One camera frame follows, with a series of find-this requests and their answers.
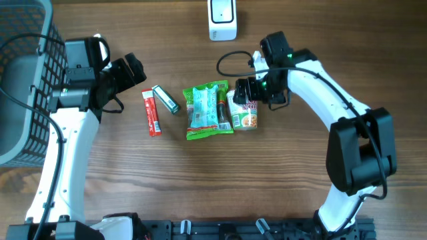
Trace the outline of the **cup noodles container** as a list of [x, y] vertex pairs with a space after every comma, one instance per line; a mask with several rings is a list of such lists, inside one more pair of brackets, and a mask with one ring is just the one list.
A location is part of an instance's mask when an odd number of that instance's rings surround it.
[[243, 105], [234, 103], [234, 93], [235, 90], [232, 89], [226, 95], [234, 131], [256, 129], [258, 126], [258, 103], [249, 100], [246, 100]]

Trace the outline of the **green white small box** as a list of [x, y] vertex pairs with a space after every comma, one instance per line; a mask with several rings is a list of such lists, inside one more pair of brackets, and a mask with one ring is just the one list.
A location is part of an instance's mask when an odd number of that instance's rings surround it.
[[167, 91], [159, 85], [155, 85], [152, 89], [155, 96], [165, 105], [171, 114], [175, 115], [178, 113], [180, 106]]

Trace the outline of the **red snack packet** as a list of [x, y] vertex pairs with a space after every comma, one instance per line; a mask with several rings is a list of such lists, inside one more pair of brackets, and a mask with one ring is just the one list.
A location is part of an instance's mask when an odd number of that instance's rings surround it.
[[145, 105], [145, 111], [147, 114], [147, 122], [149, 127], [149, 135], [151, 137], [160, 136], [161, 135], [161, 128], [159, 126], [159, 118], [157, 114], [157, 107], [155, 104], [155, 98], [153, 95], [152, 89], [143, 89], [141, 91], [144, 105]]

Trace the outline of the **green snack packet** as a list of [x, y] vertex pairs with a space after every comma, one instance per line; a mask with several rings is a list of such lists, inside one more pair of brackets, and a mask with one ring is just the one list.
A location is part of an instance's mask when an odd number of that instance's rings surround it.
[[206, 87], [211, 88], [213, 86], [218, 86], [217, 92], [217, 113], [218, 113], [218, 126], [217, 127], [200, 127], [200, 128], [191, 128], [192, 115], [193, 115], [193, 88], [190, 87], [183, 90], [183, 95], [186, 100], [186, 109], [188, 116], [188, 126], [186, 139], [195, 140], [205, 137], [209, 137], [217, 134], [232, 134], [234, 130], [231, 126], [230, 118], [226, 113], [227, 99], [226, 93], [228, 92], [228, 81], [213, 81], [209, 83], [204, 83], [202, 85], [195, 86], [196, 89], [202, 90]]

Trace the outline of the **light blue snack packet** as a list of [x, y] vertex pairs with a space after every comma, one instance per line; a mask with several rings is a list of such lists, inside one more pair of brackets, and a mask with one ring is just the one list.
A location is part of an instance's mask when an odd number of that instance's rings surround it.
[[199, 90], [193, 88], [193, 115], [191, 128], [217, 127], [217, 92], [218, 86]]

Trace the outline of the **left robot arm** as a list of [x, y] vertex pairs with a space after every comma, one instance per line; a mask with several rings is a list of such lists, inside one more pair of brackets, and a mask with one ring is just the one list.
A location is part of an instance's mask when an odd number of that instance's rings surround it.
[[146, 80], [143, 65], [133, 53], [111, 61], [107, 41], [101, 37], [64, 42], [67, 67], [48, 98], [50, 137], [39, 183], [27, 212], [29, 223], [12, 225], [12, 233], [31, 239], [60, 236], [69, 227], [72, 239], [105, 235], [85, 225], [83, 192], [87, 161], [104, 106], [117, 94]]

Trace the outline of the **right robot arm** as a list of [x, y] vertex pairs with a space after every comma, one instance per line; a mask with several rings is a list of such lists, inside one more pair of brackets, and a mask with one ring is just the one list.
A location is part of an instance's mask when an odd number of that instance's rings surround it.
[[274, 111], [290, 104], [292, 93], [303, 99], [328, 128], [326, 169], [332, 186], [316, 211], [316, 235], [335, 238], [355, 224], [367, 198], [383, 200], [387, 178], [397, 170], [393, 118], [381, 107], [371, 109], [339, 86], [308, 49], [294, 51], [283, 32], [260, 41], [261, 51], [241, 73], [234, 103], [261, 101]]

